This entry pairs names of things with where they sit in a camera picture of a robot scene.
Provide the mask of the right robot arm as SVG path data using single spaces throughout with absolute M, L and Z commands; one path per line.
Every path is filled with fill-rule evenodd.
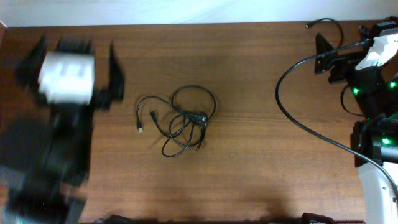
M 397 77 L 382 69 L 397 56 L 397 18 L 359 28 L 362 50 L 340 54 L 316 36 L 314 72 L 329 71 L 329 83 L 346 82 L 361 112 L 350 148 L 363 186 L 366 223 L 397 223 Z

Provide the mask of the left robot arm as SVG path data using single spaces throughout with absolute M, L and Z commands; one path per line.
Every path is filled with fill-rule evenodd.
M 63 38 L 49 51 L 42 37 L 18 63 L 16 79 L 49 109 L 49 121 L 17 118 L 1 134 L 1 183 L 9 188 L 2 222 L 77 223 L 86 198 L 60 188 L 88 180 L 94 113 L 123 100 L 123 71 L 111 54 L 108 86 L 96 89 L 90 39 Z

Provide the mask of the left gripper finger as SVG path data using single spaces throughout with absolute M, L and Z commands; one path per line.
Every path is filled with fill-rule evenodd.
M 17 64 L 16 78 L 20 86 L 38 90 L 38 78 L 47 51 L 47 40 L 40 38 L 35 47 Z
M 108 103 L 112 102 L 113 100 L 123 100 L 124 83 L 124 74 L 116 59 L 116 55 L 114 53 L 114 43 L 112 42 L 109 48 L 109 85 L 106 97 L 106 101 Z

